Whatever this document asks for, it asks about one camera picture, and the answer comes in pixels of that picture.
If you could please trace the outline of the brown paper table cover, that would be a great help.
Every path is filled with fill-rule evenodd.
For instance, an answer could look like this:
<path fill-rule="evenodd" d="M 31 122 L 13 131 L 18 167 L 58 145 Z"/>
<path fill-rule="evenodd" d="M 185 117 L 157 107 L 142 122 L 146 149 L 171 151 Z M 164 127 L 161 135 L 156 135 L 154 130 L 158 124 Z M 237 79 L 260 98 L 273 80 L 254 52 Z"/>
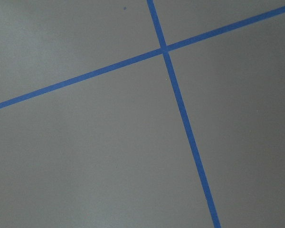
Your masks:
<path fill-rule="evenodd" d="M 285 0 L 0 0 L 0 228 L 285 228 Z"/>

